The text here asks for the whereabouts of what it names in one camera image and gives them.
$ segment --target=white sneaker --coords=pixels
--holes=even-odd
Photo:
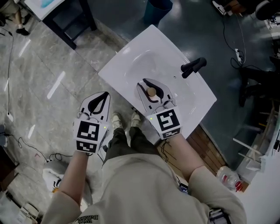
[[[219,12],[224,16],[226,14],[226,10],[224,9],[223,6],[219,5],[217,2],[212,1],[212,4],[214,5],[215,8],[219,10]]]
[[[131,126],[140,128],[141,126],[141,118],[138,113],[134,112],[131,116]]]
[[[111,122],[114,130],[117,128],[123,128],[119,113],[113,113]]]
[[[5,148],[7,148],[8,147],[8,137],[7,136],[5,136],[5,139],[6,139],[6,142],[5,142],[5,144],[3,145]]]

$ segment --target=sink basin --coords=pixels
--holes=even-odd
[[[143,78],[167,85],[180,109],[182,134],[187,138],[217,100],[199,73],[182,78],[181,65],[189,60],[151,25],[120,50],[98,73],[140,113],[145,108],[137,91]]]

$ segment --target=blue bin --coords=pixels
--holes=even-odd
[[[144,15],[144,23],[158,24],[159,21],[172,9],[170,0],[148,0]]]

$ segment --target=power strip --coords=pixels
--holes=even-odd
[[[237,48],[235,48],[234,50],[235,50],[235,54],[236,54],[236,57],[237,57],[237,61],[241,64],[241,56],[239,54],[239,50]]]

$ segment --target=table leg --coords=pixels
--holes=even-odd
[[[70,48],[75,50],[77,45],[71,41],[71,39],[60,29],[60,27],[52,19],[44,19],[44,24],[46,24],[56,35],[58,35]]]
[[[80,6],[83,9],[84,15],[85,15],[90,27],[91,27],[91,30],[96,30],[97,27],[96,27],[96,24],[95,24],[95,20],[92,17],[91,10],[90,10],[89,5],[88,5],[88,0],[79,0],[79,2],[80,2]]]

